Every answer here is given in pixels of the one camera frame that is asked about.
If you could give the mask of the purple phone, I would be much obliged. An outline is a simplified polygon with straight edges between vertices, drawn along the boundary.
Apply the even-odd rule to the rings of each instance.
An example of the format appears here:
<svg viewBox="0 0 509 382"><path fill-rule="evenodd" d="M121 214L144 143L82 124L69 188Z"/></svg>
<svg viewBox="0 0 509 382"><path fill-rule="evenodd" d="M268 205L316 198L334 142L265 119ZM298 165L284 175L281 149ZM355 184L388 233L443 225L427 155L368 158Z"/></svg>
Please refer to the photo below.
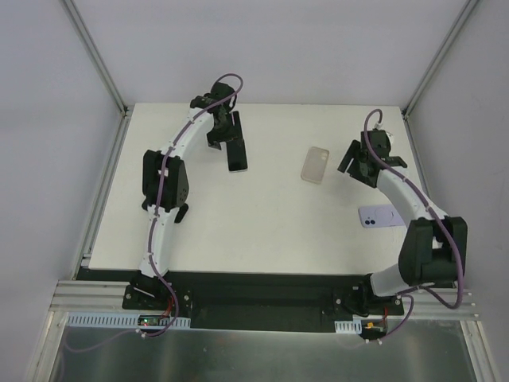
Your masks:
<svg viewBox="0 0 509 382"><path fill-rule="evenodd" d="M392 204L361 206L358 208L358 214L363 228L390 228L405 225Z"/></svg>

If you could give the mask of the clear phone case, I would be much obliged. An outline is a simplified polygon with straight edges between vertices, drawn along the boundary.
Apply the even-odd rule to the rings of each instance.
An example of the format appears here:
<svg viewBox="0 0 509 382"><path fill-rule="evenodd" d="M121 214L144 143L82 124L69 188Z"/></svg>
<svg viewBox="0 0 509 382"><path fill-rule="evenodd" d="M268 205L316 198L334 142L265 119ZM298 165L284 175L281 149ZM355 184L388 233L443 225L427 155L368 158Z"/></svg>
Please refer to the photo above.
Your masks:
<svg viewBox="0 0 509 382"><path fill-rule="evenodd" d="M328 150L311 146L307 151L305 161L301 169L301 180L313 184L320 184L324 178L328 158Z"/></svg>

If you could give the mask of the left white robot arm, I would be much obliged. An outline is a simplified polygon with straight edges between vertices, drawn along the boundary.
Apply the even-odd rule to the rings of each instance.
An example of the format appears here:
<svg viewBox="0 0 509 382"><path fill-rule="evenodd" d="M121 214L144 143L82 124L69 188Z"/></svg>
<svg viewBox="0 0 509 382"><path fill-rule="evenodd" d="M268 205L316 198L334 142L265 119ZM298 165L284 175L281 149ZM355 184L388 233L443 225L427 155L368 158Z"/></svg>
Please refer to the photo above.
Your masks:
<svg viewBox="0 0 509 382"><path fill-rule="evenodd" d="M239 112L235 109L243 82L237 88L221 76L209 92L191 100L184 126L159 150L147 150L142 159L142 209L149 227L138 272L130 281L124 304L132 309L136 302L151 310L173 308L176 298L160 280L169 271L169 249L173 228L185 217L189 206L186 158L202 138L208 147L220 150L226 145L227 166L231 172L248 169L247 152Z"/></svg>

